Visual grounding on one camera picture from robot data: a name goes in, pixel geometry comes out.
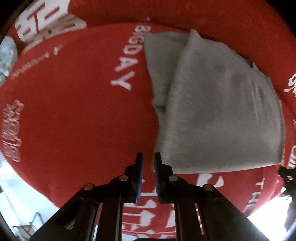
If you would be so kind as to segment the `grey small garment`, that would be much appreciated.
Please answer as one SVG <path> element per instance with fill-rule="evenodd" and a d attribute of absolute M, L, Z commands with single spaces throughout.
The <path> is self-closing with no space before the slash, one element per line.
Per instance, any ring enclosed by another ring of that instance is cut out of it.
<path fill-rule="evenodd" d="M 159 118 L 155 150 L 175 173 L 277 165 L 285 127 L 271 80 L 222 42 L 189 34 L 145 34 Z"/>

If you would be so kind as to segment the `white floral cloth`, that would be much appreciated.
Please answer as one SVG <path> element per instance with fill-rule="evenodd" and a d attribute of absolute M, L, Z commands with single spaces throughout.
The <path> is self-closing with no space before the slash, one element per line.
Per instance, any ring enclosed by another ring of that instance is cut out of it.
<path fill-rule="evenodd" d="M 16 43 L 11 36 L 5 36 L 2 41 L 0 58 L 0 83 L 3 86 L 18 58 Z"/>

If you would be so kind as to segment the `red printed bed cover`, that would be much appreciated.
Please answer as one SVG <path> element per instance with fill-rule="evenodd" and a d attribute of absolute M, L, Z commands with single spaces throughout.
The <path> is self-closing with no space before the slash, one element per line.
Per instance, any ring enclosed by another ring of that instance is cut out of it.
<path fill-rule="evenodd" d="M 159 118 L 145 34 L 195 30 L 251 60 L 280 101 L 285 144 L 279 164 L 180 174 L 214 186 L 248 217 L 276 197 L 278 169 L 295 168 L 295 35 L 265 1 L 34 1 L 8 35 L 18 58 L 1 86 L 1 154 L 30 187 L 61 208 L 61 232 L 78 240 L 86 184 L 124 174 L 143 154 L 140 198 L 123 205 L 122 235 L 176 238 L 174 205 L 158 201 L 154 155 Z"/>

